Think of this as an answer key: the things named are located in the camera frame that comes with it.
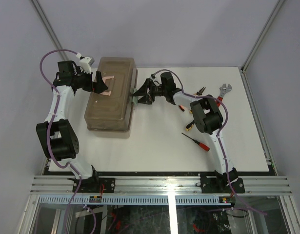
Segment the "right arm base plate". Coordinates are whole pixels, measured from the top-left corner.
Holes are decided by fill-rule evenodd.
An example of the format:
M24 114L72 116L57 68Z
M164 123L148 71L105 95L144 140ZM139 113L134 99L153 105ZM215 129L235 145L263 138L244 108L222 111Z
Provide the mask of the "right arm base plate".
M229 174L230 184L226 173L218 174L213 177L200 176L200 181L195 184L201 188L203 194L227 194L232 193L230 185L237 194L245 193L243 180L237 175Z

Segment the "translucent brown toolbox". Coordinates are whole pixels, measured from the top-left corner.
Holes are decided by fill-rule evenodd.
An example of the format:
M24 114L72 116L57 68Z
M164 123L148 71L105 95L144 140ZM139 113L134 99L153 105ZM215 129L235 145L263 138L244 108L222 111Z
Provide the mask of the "translucent brown toolbox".
M98 137L129 138L134 104L130 92L136 87L138 70L133 58L102 57L98 71L102 77L115 76L111 96L91 93L84 119Z

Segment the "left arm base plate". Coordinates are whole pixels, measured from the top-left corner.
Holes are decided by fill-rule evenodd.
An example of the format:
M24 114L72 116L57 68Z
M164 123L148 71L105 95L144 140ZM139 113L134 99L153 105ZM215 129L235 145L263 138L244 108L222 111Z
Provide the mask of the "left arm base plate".
M82 179L78 193L109 194L115 191L115 178Z

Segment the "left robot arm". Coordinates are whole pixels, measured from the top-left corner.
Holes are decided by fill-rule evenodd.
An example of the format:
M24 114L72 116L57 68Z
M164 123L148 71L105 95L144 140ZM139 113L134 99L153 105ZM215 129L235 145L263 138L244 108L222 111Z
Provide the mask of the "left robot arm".
M72 60L58 62L59 71L50 83L53 100L49 114L43 123L36 125L45 156L60 169L69 169L76 180L84 180L83 186L92 193L100 188L100 180L95 168L78 155L79 140L68 114L77 90L100 94L108 89L99 71L96 72L97 80L92 80L93 62L91 57L80 57L79 65Z

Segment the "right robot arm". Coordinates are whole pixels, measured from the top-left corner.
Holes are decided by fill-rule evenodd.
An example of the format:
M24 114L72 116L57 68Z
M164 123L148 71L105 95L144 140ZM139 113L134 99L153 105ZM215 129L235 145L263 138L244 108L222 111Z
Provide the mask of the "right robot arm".
M199 132L209 135L209 147L214 157L216 173L216 187L221 192L233 188L238 180L238 173L226 153L222 130L228 121L227 108L222 100L227 92L232 90L231 85L223 84L220 95L215 98L211 95L197 96L184 91L183 86L178 88L174 82L177 75L168 69L161 69L147 78L144 84L132 96L138 97L139 104L151 105L156 97L165 97L166 101L189 109L193 115L194 126Z

